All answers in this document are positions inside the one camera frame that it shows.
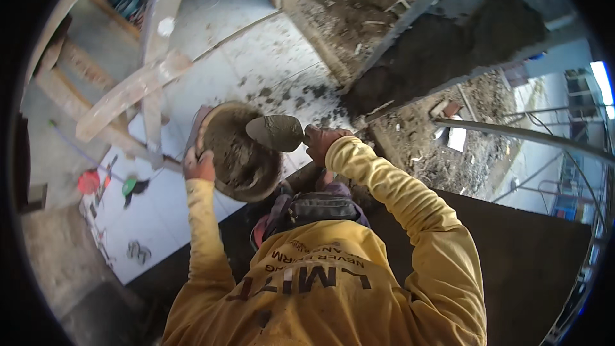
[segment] sleeve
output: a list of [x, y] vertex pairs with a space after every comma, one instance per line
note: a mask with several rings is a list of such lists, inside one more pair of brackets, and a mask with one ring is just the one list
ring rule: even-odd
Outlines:
[[404, 287], [410, 308], [429, 333], [448, 329], [461, 343], [487, 343], [479, 255], [456, 212], [421, 181], [377, 157], [354, 136], [327, 151], [327, 168], [366, 185], [393, 214], [415, 246], [414, 272]]
[[235, 287], [235, 279], [220, 239], [213, 213], [213, 182], [186, 181], [190, 263], [188, 281], [181, 288], [168, 313], [163, 334], [165, 344], [176, 344], [194, 318]]

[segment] gloved hand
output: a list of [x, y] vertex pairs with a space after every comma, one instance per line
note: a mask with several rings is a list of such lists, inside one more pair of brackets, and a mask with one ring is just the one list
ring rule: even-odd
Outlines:
[[354, 136], [350, 131], [343, 128], [318, 128], [314, 125], [307, 125], [305, 128], [308, 149], [307, 154], [312, 158], [316, 165], [324, 167], [327, 151], [333, 142], [342, 136]]
[[204, 179], [213, 182], [216, 179], [216, 170], [213, 167], [213, 151], [205, 151], [197, 160], [195, 148], [190, 147], [184, 158], [183, 169], [186, 180]]

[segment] fluorescent light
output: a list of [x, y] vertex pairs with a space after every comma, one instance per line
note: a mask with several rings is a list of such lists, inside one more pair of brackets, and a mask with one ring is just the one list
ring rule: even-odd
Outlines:
[[[594, 73], [594, 77], [598, 82], [598, 86], [600, 87], [600, 92], [602, 93], [602, 102], [603, 104], [613, 104], [613, 93], [611, 91], [611, 83], [609, 83], [609, 76], [606, 74], [606, 69], [604, 68], [604, 63], [602, 61], [591, 62], [589, 64], [592, 68], [592, 72]], [[606, 116], [609, 119], [615, 119], [615, 109], [613, 107], [606, 108]]]

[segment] green object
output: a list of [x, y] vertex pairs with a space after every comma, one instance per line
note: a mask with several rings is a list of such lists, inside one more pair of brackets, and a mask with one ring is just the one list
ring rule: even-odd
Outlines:
[[122, 185], [122, 195], [127, 196], [135, 188], [136, 179], [129, 178]]

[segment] yellow long-sleeve shirt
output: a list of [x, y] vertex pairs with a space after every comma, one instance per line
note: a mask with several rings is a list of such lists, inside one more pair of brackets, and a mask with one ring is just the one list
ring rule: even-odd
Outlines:
[[165, 345], [486, 344], [479, 256], [455, 211], [356, 137], [335, 141], [326, 165], [366, 185], [407, 231], [414, 272], [404, 288], [382, 240], [349, 220], [273, 235], [236, 286], [213, 183], [188, 180], [189, 278], [168, 315]]

